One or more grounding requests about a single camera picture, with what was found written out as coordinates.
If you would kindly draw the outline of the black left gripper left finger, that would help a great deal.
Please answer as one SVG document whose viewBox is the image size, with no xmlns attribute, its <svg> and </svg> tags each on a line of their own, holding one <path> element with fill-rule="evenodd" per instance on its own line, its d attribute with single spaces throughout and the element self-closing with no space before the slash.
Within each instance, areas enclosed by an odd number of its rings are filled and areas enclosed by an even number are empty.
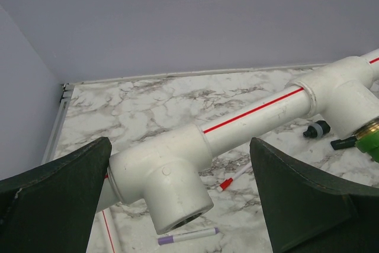
<svg viewBox="0 0 379 253">
<path fill-rule="evenodd" d="M 85 252 L 111 155 L 107 137 L 1 181 L 1 252 Z"/>
</svg>

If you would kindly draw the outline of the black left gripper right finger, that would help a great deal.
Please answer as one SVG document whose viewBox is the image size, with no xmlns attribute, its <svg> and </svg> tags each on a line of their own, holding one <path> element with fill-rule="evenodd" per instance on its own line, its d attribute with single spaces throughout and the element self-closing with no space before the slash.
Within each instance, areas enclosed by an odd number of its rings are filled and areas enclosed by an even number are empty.
<svg viewBox="0 0 379 253">
<path fill-rule="evenodd" d="M 274 252 L 378 252 L 378 189 L 299 161 L 259 138 L 250 159 Z"/>
</svg>

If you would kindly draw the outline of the white PVC pipe frame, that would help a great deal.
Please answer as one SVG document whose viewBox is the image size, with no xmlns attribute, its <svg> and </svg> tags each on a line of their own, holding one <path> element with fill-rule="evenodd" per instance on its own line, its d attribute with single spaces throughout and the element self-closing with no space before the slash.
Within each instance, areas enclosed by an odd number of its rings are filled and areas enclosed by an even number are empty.
<svg viewBox="0 0 379 253">
<path fill-rule="evenodd" d="M 161 235 L 213 207 L 199 173 L 215 157 L 300 117 L 321 115 L 341 138 L 378 118 L 378 52 L 347 57 L 292 80 L 282 92 L 198 126 L 189 124 L 110 157 L 98 211 L 144 200 Z"/>
</svg>

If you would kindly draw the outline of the green water faucet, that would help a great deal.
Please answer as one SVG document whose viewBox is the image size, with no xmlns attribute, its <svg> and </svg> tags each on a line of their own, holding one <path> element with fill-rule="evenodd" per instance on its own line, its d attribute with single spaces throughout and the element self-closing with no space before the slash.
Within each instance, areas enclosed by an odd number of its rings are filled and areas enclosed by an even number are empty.
<svg viewBox="0 0 379 253">
<path fill-rule="evenodd" d="M 378 118 L 373 119 L 355 132 L 355 146 L 378 162 Z"/>
</svg>

